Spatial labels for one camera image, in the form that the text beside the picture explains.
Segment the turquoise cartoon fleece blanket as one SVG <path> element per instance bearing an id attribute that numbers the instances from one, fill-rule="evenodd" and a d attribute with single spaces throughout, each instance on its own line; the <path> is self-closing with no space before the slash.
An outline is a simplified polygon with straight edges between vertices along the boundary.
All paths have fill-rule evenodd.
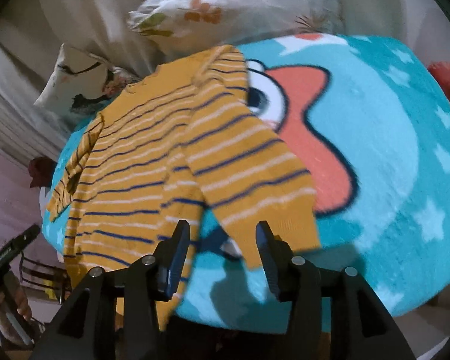
<path id="1" fill-rule="evenodd" d="M 450 103 L 413 52 L 387 37 L 300 34 L 235 47 L 247 107 L 310 171 L 320 245 L 297 251 L 320 267 L 356 268 L 393 315 L 450 284 Z M 71 135 L 53 177 L 96 115 Z M 63 256 L 63 211 L 43 234 Z M 211 209 L 203 211 L 186 289 L 159 303 L 221 328 L 282 332 L 289 307 L 262 264 L 249 267 Z"/>

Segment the mustard striped knit sweater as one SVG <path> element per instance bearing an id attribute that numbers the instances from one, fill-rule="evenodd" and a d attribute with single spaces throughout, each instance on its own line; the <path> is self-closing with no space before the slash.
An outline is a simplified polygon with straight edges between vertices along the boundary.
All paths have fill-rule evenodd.
<path id="1" fill-rule="evenodd" d="M 311 173 L 249 110 L 248 90 L 244 56 L 217 46 L 161 65 L 97 113 L 48 205 L 50 219 L 69 214 L 62 254 L 72 284 L 96 266 L 130 266 L 184 219 L 183 292 L 205 209 L 251 268 L 261 264 L 260 221 L 293 250 L 320 246 Z"/>

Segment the bird print white pillow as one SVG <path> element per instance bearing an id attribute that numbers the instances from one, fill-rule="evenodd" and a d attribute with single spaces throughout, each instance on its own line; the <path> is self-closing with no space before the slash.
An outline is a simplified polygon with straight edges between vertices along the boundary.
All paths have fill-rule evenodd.
<path id="1" fill-rule="evenodd" d="M 106 107 L 127 85 L 138 80 L 108 60 L 64 43 L 34 106 L 76 125 Z"/>

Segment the dark metal chair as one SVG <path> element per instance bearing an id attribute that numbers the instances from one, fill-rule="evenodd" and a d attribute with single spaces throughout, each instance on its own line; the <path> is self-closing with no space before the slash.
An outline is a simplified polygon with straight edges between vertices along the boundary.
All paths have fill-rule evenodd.
<path id="1" fill-rule="evenodd" d="M 41 291 L 46 299 L 62 304 L 71 294 L 71 279 L 64 268 L 35 261 L 23 252 L 18 266 L 21 283 Z"/>

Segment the leaf print white pillow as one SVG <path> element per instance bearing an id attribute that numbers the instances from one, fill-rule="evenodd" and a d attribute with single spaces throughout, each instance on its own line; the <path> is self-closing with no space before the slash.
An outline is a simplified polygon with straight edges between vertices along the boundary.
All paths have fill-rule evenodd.
<path id="1" fill-rule="evenodd" d="M 339 33 L 341 0 L 145 0 L 127 18 L 167 59 L 221 44 L 296 33 Z"/>

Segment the beige bed sheet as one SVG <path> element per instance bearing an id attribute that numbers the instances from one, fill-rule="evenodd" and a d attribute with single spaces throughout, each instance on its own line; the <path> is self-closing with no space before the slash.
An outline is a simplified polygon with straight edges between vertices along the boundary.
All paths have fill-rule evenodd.
<path id="1" fill-rule="evenodd" d="M 0 0 L 0 152 L 17 164 L 57 158 L 65 124 L 34 103 L 60 46 L 99 55 L 145 77 L 161 63 L 155 46 L 127 25 L 145 0 Z"/>

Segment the dark red cloth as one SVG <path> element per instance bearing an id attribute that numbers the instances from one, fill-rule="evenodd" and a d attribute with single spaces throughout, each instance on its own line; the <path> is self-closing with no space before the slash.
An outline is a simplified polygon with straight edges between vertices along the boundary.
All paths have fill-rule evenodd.
<path id="1" fill-rule="evenodd" d="M 49 157 L 33 158 L 28 165 L 28 173 L 31 177 L 30 188 L 50 188 L 57 162 Z"/>

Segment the pink wardrobe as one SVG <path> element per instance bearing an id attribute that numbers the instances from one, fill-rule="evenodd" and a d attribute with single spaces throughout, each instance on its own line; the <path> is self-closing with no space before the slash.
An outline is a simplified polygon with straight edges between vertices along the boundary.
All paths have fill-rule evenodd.
<path id="1" fill-rule="evenodd" d="M 0 249 L 31 225 L 42 224 L 39 190 L 27 169 L 0 152 Z"/>

